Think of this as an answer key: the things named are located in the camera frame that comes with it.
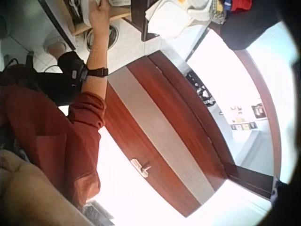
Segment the wristwatch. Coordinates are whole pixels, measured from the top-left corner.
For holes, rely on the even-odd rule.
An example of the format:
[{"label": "wristwatch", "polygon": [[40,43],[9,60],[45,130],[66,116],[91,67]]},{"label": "wristwatch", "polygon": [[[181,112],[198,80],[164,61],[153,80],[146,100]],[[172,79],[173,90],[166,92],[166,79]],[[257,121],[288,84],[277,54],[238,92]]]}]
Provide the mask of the wristwatch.
[{"label": "wristwatch", "polygon": [[87,76],[95,76],[100,78],[104,78],[108,75],[109,75],[109,70],[108,68],[104,68],[104,67],[95,70],[88,69],[88,74],[87,74]]}]

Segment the metal door handle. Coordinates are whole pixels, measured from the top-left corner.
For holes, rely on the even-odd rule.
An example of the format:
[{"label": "metal door handle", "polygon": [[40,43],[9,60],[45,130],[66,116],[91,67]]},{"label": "metal door handle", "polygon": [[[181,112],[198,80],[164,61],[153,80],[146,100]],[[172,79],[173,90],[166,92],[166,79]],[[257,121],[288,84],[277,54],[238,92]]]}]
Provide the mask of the metal door handle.
[{"label": "metal door handle", "polygon": [[151,166],[143,167],[137,159],[132,159],[131,163],[136,168],[136,170],[141,174],[141,176],[143,176],[144,178],[147,178],[149,176],[147,170],[149,170]]}]

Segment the person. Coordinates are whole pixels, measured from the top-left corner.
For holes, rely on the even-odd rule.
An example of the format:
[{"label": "person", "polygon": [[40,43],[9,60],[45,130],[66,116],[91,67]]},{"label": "person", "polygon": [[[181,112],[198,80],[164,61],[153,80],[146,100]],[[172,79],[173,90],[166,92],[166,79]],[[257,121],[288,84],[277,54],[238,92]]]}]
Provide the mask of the person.
[{"label": "person", "polygon": [[[89,8],[95,39],[87,67],[58,39],[46,49],[63,71],[61,83],[24,65],[0,77],[0,216],[10,225],[91,225],[78,210],[100,191],[110,4],[92,0]],[[67,102],[66,117],[58,105]]]}]

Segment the red shirt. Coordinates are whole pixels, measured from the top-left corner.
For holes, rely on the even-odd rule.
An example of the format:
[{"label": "red shirt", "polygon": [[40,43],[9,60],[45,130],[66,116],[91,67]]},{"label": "red shirt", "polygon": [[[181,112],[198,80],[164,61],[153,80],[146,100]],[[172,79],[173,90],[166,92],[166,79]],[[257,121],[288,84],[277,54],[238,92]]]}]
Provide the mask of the red shirt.
[{"label": "red shirt", "polygon": [[79,94],[66,117],[43,93],[17,85],[0,87],[0,126],[9,123],[31,163],[81,208],[99,193],[96,171],[105,102]]}]

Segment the hand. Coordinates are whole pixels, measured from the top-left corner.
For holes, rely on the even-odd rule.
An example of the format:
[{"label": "hand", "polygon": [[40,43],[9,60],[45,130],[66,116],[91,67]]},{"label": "hand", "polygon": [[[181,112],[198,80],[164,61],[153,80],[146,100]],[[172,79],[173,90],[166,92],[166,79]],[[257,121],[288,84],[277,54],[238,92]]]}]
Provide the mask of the hand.
[{"label": "hand", "polygon": [[94,36],[109,37],[110,4],[108,0],[101,0],[99,6],[96,0],[89,0],[89,10]]}]

